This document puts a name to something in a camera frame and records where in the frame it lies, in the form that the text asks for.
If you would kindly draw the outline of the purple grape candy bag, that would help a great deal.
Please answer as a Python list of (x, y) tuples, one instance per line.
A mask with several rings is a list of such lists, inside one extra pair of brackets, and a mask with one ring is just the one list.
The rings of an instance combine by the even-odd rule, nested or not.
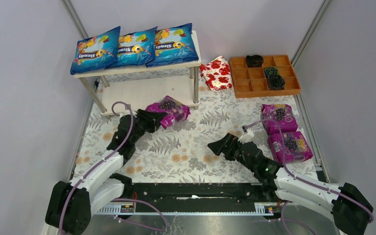
[(313, 157), (301, 131), (273, 134), (268, 138), (273, 159), (281, 164), (304, 162)]
[(168, 95), (161, 101), (148, 105), (145, 110), (152, 113), (166, 113), (160, 120), (164, 129), (186, 120), (190, 115), (188, 106)]
[(263, 122), (268, 135), (295, 132), (298, 129), (292, 107), (287, 104), (263, 104), (261, 118), (271, 120)]

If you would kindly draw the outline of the blue Slendy candy bag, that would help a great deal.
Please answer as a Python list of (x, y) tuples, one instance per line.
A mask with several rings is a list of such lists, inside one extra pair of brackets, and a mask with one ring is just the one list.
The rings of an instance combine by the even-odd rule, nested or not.
[(70, 74), (104, 69), (118, 60), (118, 41), (121, 27), (77, 42)]
[(156, 58), (154, 42), (157, 27), (120, 35), (118, 39), (117, 60), (110, 68), (125, 66), (143, 66)]

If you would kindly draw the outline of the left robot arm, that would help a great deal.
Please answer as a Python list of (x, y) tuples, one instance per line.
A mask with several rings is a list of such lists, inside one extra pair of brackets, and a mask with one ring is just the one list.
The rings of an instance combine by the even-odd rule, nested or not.
[(91, 218), (106, 204), (123, 195), (132, 180), (114, 172), (126, 164), (136, 151), (136, 142), (145, 133), (161, 127), (165, 112), (137, 110), (123, 115), (107, 148), (107, 156), (82, 176), (59, 181), (52, 189), (45, 222), (61, 233), (80, 235)]

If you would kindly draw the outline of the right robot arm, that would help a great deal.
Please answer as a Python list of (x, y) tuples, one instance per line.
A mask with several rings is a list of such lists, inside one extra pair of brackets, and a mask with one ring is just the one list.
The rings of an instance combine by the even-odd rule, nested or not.
[(228, 161), (242, 164), (279, 199), (323, 215), (347, 235), (364, 234), (367, 226), (374, 221), (372, 205), (350, 183), (339, 186), (293, 173), (281, 163), (264, 156), (252, 141), (241, 142), (230, 133), (207, 147), (216, 156), (223, 155)]

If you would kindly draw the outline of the white two-tier shelf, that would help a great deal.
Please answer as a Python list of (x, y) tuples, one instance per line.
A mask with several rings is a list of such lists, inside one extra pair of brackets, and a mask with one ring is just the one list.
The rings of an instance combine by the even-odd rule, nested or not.
[[(199, 66), (201, 65), (201, 54), (196, 31), (191, 33), (194, 47), (199, 56), (199, 60), (186, 63), (172, 64), (157, 67), (121, 67), (107, 70), (96, 70), (87, 73), (77, 73), (74, 75), (86, 87), (91, 94), (93, 101), (100, 109), (103, 116), (113, 115), (114, 112), (121, 113), (124, 108), (119, 106), (113, 108), (117, 101), (130, 104), (134, 110), (143, 109), (147, 105), (161, 100), (165, 96), (170, 96), (177, 101), (197, 109), (200, 104), (199, 99)], [(143, 80), (121, 81), (110, 83), (107, 75), (118, 75), (139, 72), (152, 72), (189, 68), (189, 75), (168, 76)], [(98, 98), (96, 92), (87, 81), (89, 77), (101, 78), (104, 85), (102, 98)]]

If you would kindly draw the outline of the blue candy bag on shelf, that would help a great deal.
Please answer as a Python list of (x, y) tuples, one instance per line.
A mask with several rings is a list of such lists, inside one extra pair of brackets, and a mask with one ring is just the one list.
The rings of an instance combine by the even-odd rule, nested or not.
[(192, 24), (157, 30), (154, 41), (155, 59), (148, 67), (165, 66), (199, 60), (192, 38)]

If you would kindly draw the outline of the floral table mat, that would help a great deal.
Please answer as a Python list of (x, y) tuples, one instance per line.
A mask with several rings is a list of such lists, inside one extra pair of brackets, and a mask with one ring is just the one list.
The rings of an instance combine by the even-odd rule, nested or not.
[[(154, 79), (189, 75), (188, 69), (157, 70), (109, 75), (109, 82)], [(251, 183), (257, 182), (252, 174), (236, 162), (215, 156), (207, 144), (221, 139), (227, 133), (240, 136), (241, 127), (261, 118), (262, 104), (287, 104), (303, 129), (303, 119), (294, 96), (235, 98), (233, 89), (210, 91), (203, 78), (199, 78), (200, 105), (190, 108), (187, 120), (167, 129), (160, 128), (145, 134), (136, 144), (136, 152), (117, 172), (131, 177), (137, 183)], [(77, 153), (74, 177), (83, 175), (104, 156), (119, 117), (101, 116), (97, 105), (89, 114), (85, 134)]]

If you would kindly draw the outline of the wooden compartment tray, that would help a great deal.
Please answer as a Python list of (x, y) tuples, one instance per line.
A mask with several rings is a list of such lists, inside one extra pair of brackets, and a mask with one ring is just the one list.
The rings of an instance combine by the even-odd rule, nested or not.
[[(298, 95), (301, 92), (299, 80), (287, 55), (264, 55), (260, 67), (249, 67), (245, 57), (229, 59), (234, 93), (236, 98)], [(273, 90), (269, 86), (268, 68), (277, 69), (285, 85)]]

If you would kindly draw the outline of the red floral white pouch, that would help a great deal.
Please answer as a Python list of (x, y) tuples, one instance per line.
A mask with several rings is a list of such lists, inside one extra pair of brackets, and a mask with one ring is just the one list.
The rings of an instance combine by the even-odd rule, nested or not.
[(210, 90), (219, 91), (233, 87), (231, 69), (223, 56), (218, 56), (207, 64), (201, 64), (199, 70)]

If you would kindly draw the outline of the black coiled item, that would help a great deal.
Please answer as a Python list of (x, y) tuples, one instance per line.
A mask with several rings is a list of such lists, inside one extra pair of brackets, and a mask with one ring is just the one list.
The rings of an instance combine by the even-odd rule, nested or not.
[(269, 90), (284, 90), (285, 80), (278, 74), (271, 74), (267, 78)]
[(264, 57), (261, 55), (247, 55), (245, 61), (248, 68), (261, 68), (264, 63)]

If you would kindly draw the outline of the dark green coiled item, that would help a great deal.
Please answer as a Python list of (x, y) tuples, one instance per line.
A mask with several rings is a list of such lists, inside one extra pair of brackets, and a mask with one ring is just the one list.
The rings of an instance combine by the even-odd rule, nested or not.
[(263, 71), (266, 78), (268, 78), (271, 75), (279, 75), (279, 71), (276, 67), (267, 67)]

